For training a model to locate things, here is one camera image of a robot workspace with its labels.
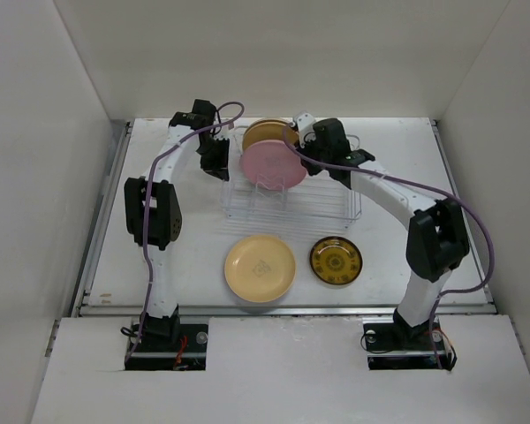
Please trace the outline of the tan plate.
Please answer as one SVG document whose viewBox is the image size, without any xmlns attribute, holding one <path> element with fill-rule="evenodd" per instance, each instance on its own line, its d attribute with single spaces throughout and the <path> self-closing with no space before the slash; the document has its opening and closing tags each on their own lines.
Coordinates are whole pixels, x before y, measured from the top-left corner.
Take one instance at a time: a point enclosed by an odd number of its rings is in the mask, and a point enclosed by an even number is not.
<svg viewBox="0 0 530 424">
<path fill-rule="evenodd" d="M 299 143 L 299 135 L 283 119 L 262 119 L 246 128 L 242 138 L 242 151 L 264 140 L 288 140 L 292 145 L 296 145 Z"/>
</svg>

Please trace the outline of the pink plate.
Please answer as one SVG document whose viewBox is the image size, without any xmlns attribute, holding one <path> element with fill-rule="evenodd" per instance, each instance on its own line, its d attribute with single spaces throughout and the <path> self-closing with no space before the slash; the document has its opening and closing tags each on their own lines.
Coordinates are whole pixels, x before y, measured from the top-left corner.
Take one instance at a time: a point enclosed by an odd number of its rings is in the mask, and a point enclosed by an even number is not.
<svg viewBox="0 0 530 424">
<path fill-rule="evenodd" d="M 307 176 L 297 155 L 280 140 L 263 140 L 247 148 L 239 161 L 248 181 L 273 191 L 300 184 Z"/>
</svg>

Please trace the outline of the yellow patterned plate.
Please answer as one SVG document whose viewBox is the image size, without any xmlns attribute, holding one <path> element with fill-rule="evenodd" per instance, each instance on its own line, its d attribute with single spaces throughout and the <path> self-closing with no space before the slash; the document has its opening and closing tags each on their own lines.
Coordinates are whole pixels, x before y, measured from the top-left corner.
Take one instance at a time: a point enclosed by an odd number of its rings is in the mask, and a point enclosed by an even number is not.
<svg viewBox="0 0 530 424">
<path fill-rule="evenodd" d="M 344 286 L 353 283 L 363 270 L 363 258 L 351 240 L 332 236 L 314 243 L 308 257 L 313 273 L 324 283 Z"/>
</svg>

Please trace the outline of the cream yellow plate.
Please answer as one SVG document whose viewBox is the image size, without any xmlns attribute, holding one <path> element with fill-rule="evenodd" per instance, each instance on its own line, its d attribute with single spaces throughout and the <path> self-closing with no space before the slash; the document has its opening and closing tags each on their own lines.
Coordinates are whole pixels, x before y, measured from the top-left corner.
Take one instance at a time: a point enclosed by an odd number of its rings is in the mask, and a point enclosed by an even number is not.
<svg viewBox="0 0 530 424">
<path fill-rule="evenodd" d="M 224 277 L 240 299 L 265 304 L 282 298 L 292 287 L 297 262 L 280 238 L 259 234 L 241 239 L 228 252 Z"/>
</svg>

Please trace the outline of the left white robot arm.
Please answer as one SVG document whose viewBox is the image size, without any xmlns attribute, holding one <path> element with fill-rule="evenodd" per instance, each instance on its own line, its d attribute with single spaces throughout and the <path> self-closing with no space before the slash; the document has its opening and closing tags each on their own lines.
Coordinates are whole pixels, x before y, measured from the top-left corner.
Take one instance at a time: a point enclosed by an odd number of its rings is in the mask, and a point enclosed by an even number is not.
<svg viewBox="0 0 530 424">
<path fill-rule="evenodd" d="M 170 285 L 170 251 L 183 224 L 177 194 L 181 174 L 197 154 L 203 172 L 227 181 L 229 151 L 228 125 L 220 120 L 219 109 L 197 99 L 191 111 L 172 117 L 167 139 L 146 172 L 125 181 L 126 229 L 148 266 L 144 312 L 150 318 L 168 318 L 178 306 Z"/>
</svg>

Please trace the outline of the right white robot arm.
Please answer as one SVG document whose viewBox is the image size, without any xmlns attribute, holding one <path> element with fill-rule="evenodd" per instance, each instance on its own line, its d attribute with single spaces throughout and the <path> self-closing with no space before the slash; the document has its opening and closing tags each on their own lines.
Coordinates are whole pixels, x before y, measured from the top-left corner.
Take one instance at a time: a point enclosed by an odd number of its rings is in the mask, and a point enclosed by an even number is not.
<svg viewBox="0 0 530 424">
<path fill-rule="evenodd" d="M 433 199 L 394 181 L 375 157 L 353 150 L 342 122 L 318 120 L 308 113 L 293 119 L 299 135 L 296 150 L 313 176 L 326 170 L 346 188 L 375 202 L 407 230 L 406 261 L 411 276 L 391 326 L 393 341 L 413 347 L 424 335 L 438 294 L 454 269 L 469 254 L 469 240 L 461 207 L 451 198 Z"/>
</svg>

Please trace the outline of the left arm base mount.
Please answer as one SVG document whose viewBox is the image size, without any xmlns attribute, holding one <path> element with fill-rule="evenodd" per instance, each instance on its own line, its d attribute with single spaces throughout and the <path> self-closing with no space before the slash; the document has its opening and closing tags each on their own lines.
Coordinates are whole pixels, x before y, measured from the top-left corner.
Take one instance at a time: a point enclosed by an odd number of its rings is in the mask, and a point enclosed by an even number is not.
<svg viewBox="0 0 530 424">
<path fill-rule="evenodd" d="M 128 338 L 126 371 L 204 371 L 208 347 L 207 323 L 181 323 L 177 315 L 145 318 L 122 327 Z"/>
</svg>

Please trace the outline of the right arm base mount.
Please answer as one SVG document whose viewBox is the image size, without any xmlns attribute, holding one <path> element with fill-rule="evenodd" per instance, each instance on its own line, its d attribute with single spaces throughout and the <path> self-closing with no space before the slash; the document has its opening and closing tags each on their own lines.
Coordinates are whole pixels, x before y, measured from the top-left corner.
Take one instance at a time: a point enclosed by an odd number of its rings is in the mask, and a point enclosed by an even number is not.
<svg viewBox="0 0 530 424">
<path fill-rule="evenodd" d="M 360 344 L 367 353 L 371 371 L 434 370 L 451 371 L 458 362 L 455 348 L 439 324 L 407 334 L 392 322 L 367 322 Z"/>
</svg>

